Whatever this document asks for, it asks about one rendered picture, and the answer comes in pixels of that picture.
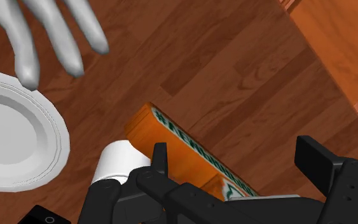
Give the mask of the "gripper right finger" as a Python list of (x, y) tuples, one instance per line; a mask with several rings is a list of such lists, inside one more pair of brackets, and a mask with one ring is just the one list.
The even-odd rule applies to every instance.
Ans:
[(294, 163), (326, 196), (317, 224), (358, 224), (358, 160), (339, 157), (310, 136), (298, 136)]

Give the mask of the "orange box with green print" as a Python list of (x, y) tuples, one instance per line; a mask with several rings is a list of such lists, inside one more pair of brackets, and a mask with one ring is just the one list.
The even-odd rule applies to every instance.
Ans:
[(129, 119), (125, 135), (134, 148), (149, 158), (153, 156), (155, 143), (166, 143), (168, 176), (178, 183), (191, 183), (222, 201), (258, 196), (245, 181), (150, 102)]

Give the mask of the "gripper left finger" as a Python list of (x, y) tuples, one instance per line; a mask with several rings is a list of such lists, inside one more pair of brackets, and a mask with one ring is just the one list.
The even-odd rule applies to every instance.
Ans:
[(138, 224), (161, 216), (166, 224), (259, 224), (196, 186), (169, 179), (166, 143), (156, 143), (151, 165), (131, 171), (124, 184), (91, 184), (78, 224)]

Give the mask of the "white cylinder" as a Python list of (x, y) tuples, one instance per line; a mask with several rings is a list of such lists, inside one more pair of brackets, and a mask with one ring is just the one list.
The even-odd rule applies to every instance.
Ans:
[(150, 159), (135, 149), (129, 140), (118, 140), (103, 149), (92, 183), (102, 179), (115, 179), (122, 185), (132, 170), (150, 165)]

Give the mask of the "white plate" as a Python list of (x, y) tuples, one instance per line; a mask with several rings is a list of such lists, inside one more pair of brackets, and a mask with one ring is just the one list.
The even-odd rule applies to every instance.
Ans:
[(37, 90), (0, 73), (0, 192), (49, 183), (69, 153), (69, 132), (56, 107)]

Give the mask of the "orange wooden furniture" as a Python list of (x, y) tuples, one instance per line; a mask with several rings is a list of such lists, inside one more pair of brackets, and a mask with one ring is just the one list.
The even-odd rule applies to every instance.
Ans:
[(358, 114), (358, 0), (277, 0)]

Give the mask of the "black flat device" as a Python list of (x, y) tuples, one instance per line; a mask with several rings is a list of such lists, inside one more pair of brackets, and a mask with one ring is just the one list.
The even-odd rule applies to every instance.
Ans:
[(40, 205), (35, 205), (18, 224), (71, 224), (71, 222)]

